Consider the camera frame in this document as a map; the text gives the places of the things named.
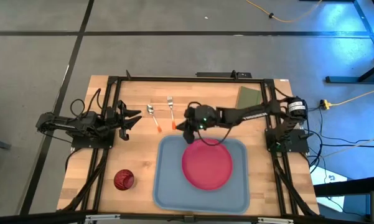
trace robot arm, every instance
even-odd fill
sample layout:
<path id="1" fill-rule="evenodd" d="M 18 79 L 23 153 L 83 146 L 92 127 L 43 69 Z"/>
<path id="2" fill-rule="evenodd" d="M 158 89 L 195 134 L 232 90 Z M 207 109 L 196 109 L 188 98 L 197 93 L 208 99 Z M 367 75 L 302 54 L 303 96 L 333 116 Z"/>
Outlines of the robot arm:
<path id="1" fill-rule="evenodd" d="M 40 116 L 36 128 L 39 132 L 64 130 L 72 138 L 88 138 L 88 139 L 103 139 L 107 137 L 110 131 L 120 128 L 119 136 L 121 139 L 127 141 L 129 135 L 126 134 L 127 129 L 131 129 L 141 116 L 132 116 L 139 114 L 139 110 L 127 110 L 126 105 L 120 100 L 118 102 L 120 113 L 116 112 L 116 108 L 107 107 L 105 109 L 105 118 L 101 117 L 94 111 L 83 113 L 76 118 L 66 118 L 56 116 L 51 112 L 44 113 Z"/>
<path id="2" fill-rule="evenodd" d="M 281 110 L 282 102 L 288 103 L 286 112 Z M 214 109 L 211 106 L 200 104 L 196 108 L 189 106 L 184 113 L 185 121 L 179 124 L 177 129 L 184 132 L 184 139 L 191 144 L 194 141 L 194 131 L 216 126 L 230 129 L 244 121 L 266 115 L 279 115 L 283 119 L 282 124 L 274 129 L 276 140 L 281 142 L 288 138 L 288 134 L 297 123 L 302 123 L 307 119 L 306 102 L 299 97 L 288 97 L 243 109 Z"/>

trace blue tray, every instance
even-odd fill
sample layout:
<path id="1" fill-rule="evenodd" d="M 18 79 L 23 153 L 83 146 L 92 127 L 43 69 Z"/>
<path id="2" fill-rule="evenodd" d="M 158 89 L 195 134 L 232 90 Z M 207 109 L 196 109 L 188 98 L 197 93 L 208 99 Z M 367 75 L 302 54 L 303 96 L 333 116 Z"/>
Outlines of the blue tray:
<path id="1" fill-rule="evenodd" d="M 155 204 L 168 210 L 244 213 L 250 204 L 246 147 L 236 139 L 226 139 L 223 144 L 232 157 L 232 175 L 222 188 L 205 191 L 190 184 L 182 173 L 181 159 L 188 147 L 183 137 L 164 137 L 157 155 Z"/>

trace red cup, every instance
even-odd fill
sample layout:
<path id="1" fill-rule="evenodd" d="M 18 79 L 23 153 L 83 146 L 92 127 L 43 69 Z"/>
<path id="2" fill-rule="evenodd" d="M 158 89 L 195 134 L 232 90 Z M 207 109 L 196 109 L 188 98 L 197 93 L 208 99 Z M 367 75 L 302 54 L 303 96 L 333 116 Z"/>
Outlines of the red cup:
<path id="1" fill-rule="evenodd" d="M 134 184 L 134 174 L 130 170 L 123 169 L 115 175 L 113 184 L 118 190 L 128 190 Z"/>

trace black floor stripe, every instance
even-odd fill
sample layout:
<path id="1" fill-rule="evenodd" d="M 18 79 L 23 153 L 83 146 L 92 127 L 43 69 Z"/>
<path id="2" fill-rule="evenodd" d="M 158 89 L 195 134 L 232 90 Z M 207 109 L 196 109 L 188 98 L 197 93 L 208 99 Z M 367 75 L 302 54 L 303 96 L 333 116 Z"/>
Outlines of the black floor stripe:
<path id="1" fill-rule="evenodd" d="M 88 19 L 91 14 L 91 10 L 93 9 L 93 4 L 94 0 L 89 0 L 87 8 L 86 8 L 86 13 L 83 18 L 82 24 L 80 26 L 80 32 L 84 32 L 86 30 L 86 26 L 88 23 Z M 76 59 L 80 50 L 80 46 L 82 44 L 83 36 L 78 35 L 76 38 L 75 45 L 72 50 L 72 54 L 69 59 L 68 63 L 68 68 L 65 73 L 65 77 L 63 79 L 62 85 L 60 87 L 60 91 L 57 97 L 57 100 L 54 105 L 54 114 L 59 115 L 61 111 L 61 107 L 63 104 L 63 100 L 65 99 L 65 94 L 67 92 L 68 86 L 69 86 L 69 81 L 72 76 L 73 68 L 75 67 Z M 40 176 L 42 174 L 43 168 L 44 168 L 44 163 L 47 158 L 47 154 L 49 153 L 49 148 L 50 148 L 50 143 L 51 143 L 52 138 L 46 136 L 43 140 L 43 143 L 41 144 L 39 156 L 37 159 L 36 166 L 34 168 L 32 178 L 29 182 L 29 186 L 25 195 L 24 203 L 22 204 L 20 214 L 21 215 L 27 215 L 30 211 L 30 207 L 32 206 L 33 198 L 37 189 L 37 186 L 39 184 Z"/>
<path id="2" fill-rule="evenodd" d="M 368 37 L 366 31 L 86 31 L 84 36 L 199 36 L 199 35 L 242 35 L 242 36 L 324 36 L 324 37 Z"/>
<path id="3" fill-rule="evenodd" d="M 0 36 L 201 36 L 201 35 L 243 35 L 243 36 L 313 36 L 370 38 L 367 31 L 0 31 Z"/>
<path id="4" fill-rule="evenodd" d="M 9 31 L 0 30 L 0 36 L 66 37 L 76 36 L 79 31 Z"/>

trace fork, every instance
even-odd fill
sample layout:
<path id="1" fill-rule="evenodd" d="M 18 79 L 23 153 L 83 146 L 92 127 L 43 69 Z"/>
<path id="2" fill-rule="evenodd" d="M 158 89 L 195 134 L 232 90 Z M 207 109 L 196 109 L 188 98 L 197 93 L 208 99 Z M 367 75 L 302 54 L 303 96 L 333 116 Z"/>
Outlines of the fork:
<path id="1" fill-rule="evenodd" d="M 160 125 L 157 123 L 156 118 L 155 118 L 155 116 L 154 116 L 154 107 L 153 107 L 152 105 L 147 105 L 147 111 L 148 111 L 148 113 L 149 113 L 150 115 L 152 115 L 152 117 L 154 118 L 154 121 L 155 121 L 155 124 L 156 124 L 156 127 L 157 127 L 157 131 L 158 131 L 159 133 L 161 133 L 161 132 L 162 132 L 162 128 L 161 128 Z"/>
<path id="2" fill-rule="evenodd" d="M 173 128 L 173 130 L 175 130 L 175 122 L 174 122 L 174 115 L 173 115 L 173 97 L 171 97 L 171 96 L 167 97 L 167 104 L 169 105 L 170 112 L 172 114 L 172 128 Z"/>

